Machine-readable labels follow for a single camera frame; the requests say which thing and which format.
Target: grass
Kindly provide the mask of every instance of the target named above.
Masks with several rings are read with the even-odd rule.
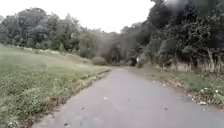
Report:
[[[105,71],[75,56],[0,48],[0,127],[49,112]]]
[[[130,69],[150,79],[164,82],[171,87],[183,89],[194,95],[195,100],[205,101],[208,104],[223,108],[224,104],[224,80],[217,79],[213,75],[196,74],[193,72],[181,72],[162,70],[146,66],[142,69]]]

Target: sky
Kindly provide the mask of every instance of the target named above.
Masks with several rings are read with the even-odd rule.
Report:
[[[38,7],[60,18],[69,13],[84,27],[120,32],[124,26],[145,21],[153,5],[151,0],[4,0],[0,15],[5,17]]]

